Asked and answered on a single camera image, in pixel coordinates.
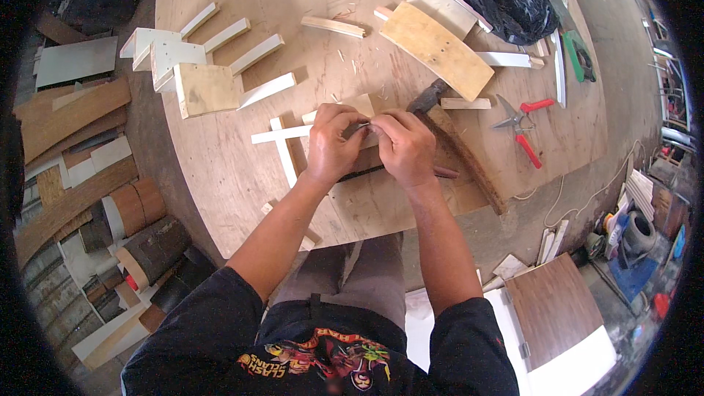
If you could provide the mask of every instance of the hammer handle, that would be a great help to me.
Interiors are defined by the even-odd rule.
[[[425,114],[416,112],[416,116],[423,121],[435,136],[442,138],[452,149],[451,151],[460,158],[462,165],[472,175],[491,207],[494,208],[494,212],[499,216],[506,213],[508,210],[506,202],[499,196],[496,186],[488,178],[487,172],[484,171],[477,157],[462,140],[445,110],[435,105]]]

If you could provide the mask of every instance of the plywood tabletop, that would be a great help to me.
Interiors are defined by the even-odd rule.
[[[287,126],[302,125],[301,115],[315,110],[320,103],[333,102],[331,94],[343,100],[369,93],[377,112],[405,108],[435,80],[436,76],[424,65],[378,34],[383,21],[374,16],[374,8],[381,5],[393,9],[402,1],[156,0],[155,26],[170,31],[179,31],[212,2],[221,6],[218,14],[193,33],[190,43],[204,43],[244,17],[251,21],[251,31],[215,52],[216,65],[230,65],[275,33],[286,40],[286,46],[243,73],[245,90],[289,72],[295,73],[298,82],[293,88],[242,110],[185,120],[181,118],[176,94],[163,94],[181,170],[203,222],[224,258],[230,257],[259,224],[263,217],[262,205],[271,199],[281,199],[289,191],[276,145],[253,145],[252,134],[268,131],[269,120],[279,116],[284,117]],[[594,46],[579,5],[576,0],[568,1],[598,72]],[[331,19],[348,10],[352,13],[339,21],[365,28],[368,36],[364,39],[300,24],[305,15]],[[477,52],[521,52],[477,26],[465,42]],[[550,43],[549,47],[550,52],[554,52]],[[595,84],[580,84],[572,70],[567,71],[568,109],[556,105],[531,114],[537,129],[527,132],[527,136],[540,156],[542,169],[533,168],[523,149],[514,142],[513,131],[489,128],[506,118],[503,108],[496,105],[496,93],[515,108],[522,102],[556,98],[553,58],[544,60],[546,67],[540,70],[495,68],[496,74],[479,95],[492,102],[492,109],[449,112],[463,139],[484,163],[488,175],[497,180],[504,198],[575,171],[606,152],[601,80]],[[297,164],[305,168],[307,139],[291,143]],[[378,161],[378,149],[364,150],[360,160]],[[467,174],[441,183],[454,215],[488,205]],[[380,171],[337,184],[316,211],[311,230],[322,237],[318,246],[324,247],[413,226],[415,221],[406,197],[392,177]]]

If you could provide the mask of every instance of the hammer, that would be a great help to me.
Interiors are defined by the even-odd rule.
[[[418,117],[436,137],[450,147],[451,152],[460,158],[462,165],[472,175],[484,196],[487,197],[494,212],[499,216],[503,215],[507,211],[506,203],[498,195],[496,186],[489,180],[487,172],[481,167],[477,157],[460,137],[450,117],[439,105],[440,94],[449,88],[449,84],[445,83],[442,78],[438,78],[415,100],[411,101],[406,111]]]

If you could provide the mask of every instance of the green object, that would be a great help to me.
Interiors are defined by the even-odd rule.
[[[565,49],[568,51],[569,59],[572,60],[572,67],[575,69],[577,81],[582,83],[585,79],[594,83],[594,66],[589,57],[589,51],[586,49],[582,37],[575,30],[567,31],[562,35],[562,41],[565,44]]]

